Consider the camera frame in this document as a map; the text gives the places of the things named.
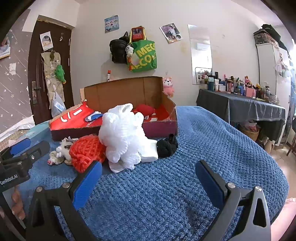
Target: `pink box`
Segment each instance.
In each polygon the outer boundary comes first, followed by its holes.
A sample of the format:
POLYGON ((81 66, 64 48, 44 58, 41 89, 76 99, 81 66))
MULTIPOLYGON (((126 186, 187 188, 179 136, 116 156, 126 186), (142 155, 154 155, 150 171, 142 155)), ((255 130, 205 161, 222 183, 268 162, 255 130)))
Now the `pink box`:
POLYGON ((255 89, 247 88, 246 89, 246 97, 253 97, 254 90, 255 89))

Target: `blue knit blanket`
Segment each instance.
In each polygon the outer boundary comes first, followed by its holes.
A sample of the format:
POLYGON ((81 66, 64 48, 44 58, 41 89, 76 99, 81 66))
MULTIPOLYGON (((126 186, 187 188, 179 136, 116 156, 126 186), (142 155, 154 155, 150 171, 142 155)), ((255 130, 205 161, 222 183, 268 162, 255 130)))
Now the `blue knit blanket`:
MULTIPOLYGON (((179 148, 173 156, 117 174, 110 173, 107 163, 103 165, 101 179, 79 210, 99 240, 198 240, 218 213, 195 175, 195 163, 201 159, 226 182, 241 188, 263 187, 271 219, 282 209, 289 186, 271 156, 201 107, 177 107, 177 117, 179 148)), ((43 139, 50 142, 51 150, 59 145, 51 140, 48 129, 34 137, 32 145, 43 139)), ((65 164, 47 165, 47 159, 35 162, 30 180, 20 185, 26 213, 37 186, 58 188, 77 175, 65 164)), ((225 240, 238 218, 239 211, 225 240)))

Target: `door lock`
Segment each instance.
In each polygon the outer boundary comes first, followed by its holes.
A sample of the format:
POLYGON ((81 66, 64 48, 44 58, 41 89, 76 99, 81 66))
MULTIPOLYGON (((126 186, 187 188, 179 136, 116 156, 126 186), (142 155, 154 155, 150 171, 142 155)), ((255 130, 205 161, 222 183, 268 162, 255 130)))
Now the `door lock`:
POLYGON ((36 87, 36 81, 32 81, 32 97, 33 104, 37 104, 37 93, 36 91, 40 91, 41 87, 36 87))

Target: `pink dog keychain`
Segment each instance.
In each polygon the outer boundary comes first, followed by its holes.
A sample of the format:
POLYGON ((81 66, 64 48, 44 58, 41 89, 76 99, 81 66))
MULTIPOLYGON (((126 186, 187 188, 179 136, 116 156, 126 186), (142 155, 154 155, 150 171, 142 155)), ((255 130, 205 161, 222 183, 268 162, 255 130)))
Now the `pink dog keychain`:
POLYGON ((163 77, 163 92, 172 98, 174 96, 174 88, 173 88, 173 82, 172 82, 172 77, 163 77))

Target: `hanging cloth organizer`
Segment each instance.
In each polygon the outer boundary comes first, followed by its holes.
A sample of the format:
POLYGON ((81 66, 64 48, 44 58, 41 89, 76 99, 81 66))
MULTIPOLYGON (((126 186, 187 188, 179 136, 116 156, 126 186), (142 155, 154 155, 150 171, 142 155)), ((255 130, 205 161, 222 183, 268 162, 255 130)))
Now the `hanging cloth organizer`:
POLYGON ((50 61, 50 52, 44 52, 41 56, 43 58, 44 76, 48 90, 49 108, 51 109, 55 91, 61 97, 62 101, 65 102, 63 84, 55 75, 56 67, 61 64, 61 56, 59 53, 55 52, 54 61, 50 61))

